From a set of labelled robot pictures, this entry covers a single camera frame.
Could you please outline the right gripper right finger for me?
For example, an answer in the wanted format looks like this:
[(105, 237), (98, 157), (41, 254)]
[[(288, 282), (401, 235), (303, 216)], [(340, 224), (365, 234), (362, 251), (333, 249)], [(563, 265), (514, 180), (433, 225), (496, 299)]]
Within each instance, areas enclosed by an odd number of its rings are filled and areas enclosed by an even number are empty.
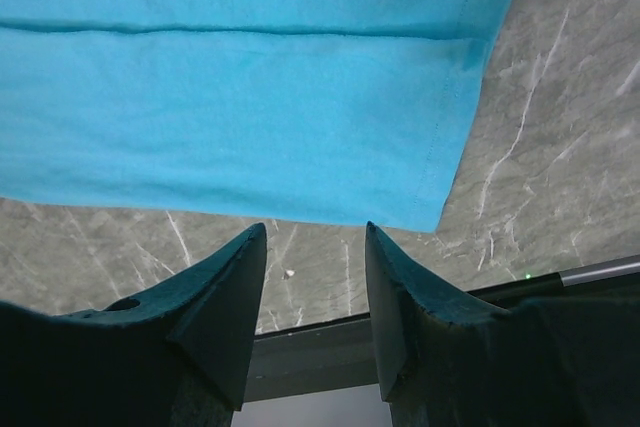
[(462, 291), (366, 229), (378, 383), (396, 426), (635, 426), (639, 260)]

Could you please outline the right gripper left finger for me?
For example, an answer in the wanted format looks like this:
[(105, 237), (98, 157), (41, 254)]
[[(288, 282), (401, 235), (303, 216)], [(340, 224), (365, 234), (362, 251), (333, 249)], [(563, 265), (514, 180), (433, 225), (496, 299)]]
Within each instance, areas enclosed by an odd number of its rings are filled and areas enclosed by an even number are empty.
[(1, 306), (5, 426), (227, 426), (244, 401), (266, 270), (257, 223), (102, 310)]

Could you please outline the turquoise t shirt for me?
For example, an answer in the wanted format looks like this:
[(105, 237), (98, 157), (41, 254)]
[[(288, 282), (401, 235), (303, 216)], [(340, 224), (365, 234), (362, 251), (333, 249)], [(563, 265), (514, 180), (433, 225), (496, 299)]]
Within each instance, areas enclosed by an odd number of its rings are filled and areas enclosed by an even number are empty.
[(1, 193), (433, 231), (511, 0), (1, 0)]

